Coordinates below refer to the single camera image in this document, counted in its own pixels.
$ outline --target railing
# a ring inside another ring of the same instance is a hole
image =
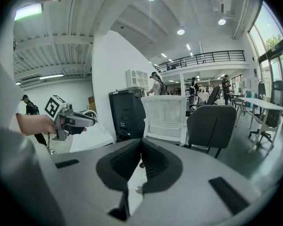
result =
[[[172,62],[163,63],[154,67],[158,70],[158,72],[165,72],[191,65],[225,61],[245,61],[243,50],[216,51],[197,54],[193,56],[178,58],[173,60]]]

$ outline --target pants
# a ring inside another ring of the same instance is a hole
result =
[[[224,97],[225,97],[225,105],[227,105],[227,101],[228,101],[229,95],[227,94],[226,91],[224,91],[223,94],[224,94]]]
[[[42,135],[42,133],[34,135],[34,137],[37,139],[37,141],[39,143],[43,144],[44,146],[47,146],[46,140],[45,140],[44,136]]]

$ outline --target gray desk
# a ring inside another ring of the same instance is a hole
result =
[[[242,97],[242,98],[239,98],[239,99],[241,99],[241,100],[244,101],[244,102],[249,102],[249,103],[253,104],[253,110],[252,110],[252,113],[249,112],[249,111],[244,111],[244,110],[242,109],[242,108],[243,108],[243,106],[242,106],[242,107],[241,107],[241,110],[240,110],[240,113],[239,113],[239,116],[238,116],[238,119],[237,119],[237,121],[236,121],[235,127],[237,127],[237,124],[238,124],[238,122],[239,122],[240,116],[241,116],[241,114],[242,114],[243,112],[246,112],[247,114],[249,114],[249,115],[251,116],[250,128],[251,128],[251,125],[252,125],[252,122],[253,122],[253,118],[255,118],[255,120],[261,124],[260,131],[259,131],[259,133],[257,134],[256,139],[255,139],[255,141],[253,142],[251,148],[249,149],[249,153],[250,153],[250,152],[252,151],[252,149],[255,147],[256,143],[257,143],[258,140],[259,140],[259,137],[260,137],[261,133],[262,133],[263,131],[268,130],[268,131],[275,131],[275,135],[274,135],[274,138],[273,138],[273,142],[272,142],[272,144],[271,144],[271,146],[270,146],[270,148],[269,148],[269,150],[268,150],[268,152],[267,152],[267,154],[269,154],[269,152],[271,151],[271,149],[273,148],[273,145],[274,145],[275,137],[276,137],[276,135],[277,135],[278,128],[279,128],[279,124],[280,124],[280,122],[281,122],[281,117],[279,116],[278,126],[277,126],[276,128],[274,128],[274,129],[271,129],[269,126],[266,125],[266,119],[267,119],[267,116],[268,116],[268,112],[269,112],[269,110],[283,111],[283,107],[278,106],[278,105],[275,105],[275,104],[272,104],[272,103],[267,102],[267,101],[264,101],[264,100],[259,100],[259,99],[256,99],[256,98],[243,98],[243,97]],[[263,112],[262,112],[260,118],[258,118],[257,116],[255,116],[255,105],[257,105],[257,106],[259,106],[259,107],[261,107],[261,108],[263,109]]]

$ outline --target tree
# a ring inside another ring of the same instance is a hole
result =
[[[265,42],[265,47],[267,50],[270,50],[272,47],[277,45],[282,40],[282,36],[278,34],[277,36],[273,35],[271,38],[268,38]]]

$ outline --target white cabinet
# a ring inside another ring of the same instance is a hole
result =
[[[126,76],[127,76],[128,87],[137,86],[137,87],[143,87],[147,91],[149,90],[147,73],[138,70],[129,69],[126,71]]]

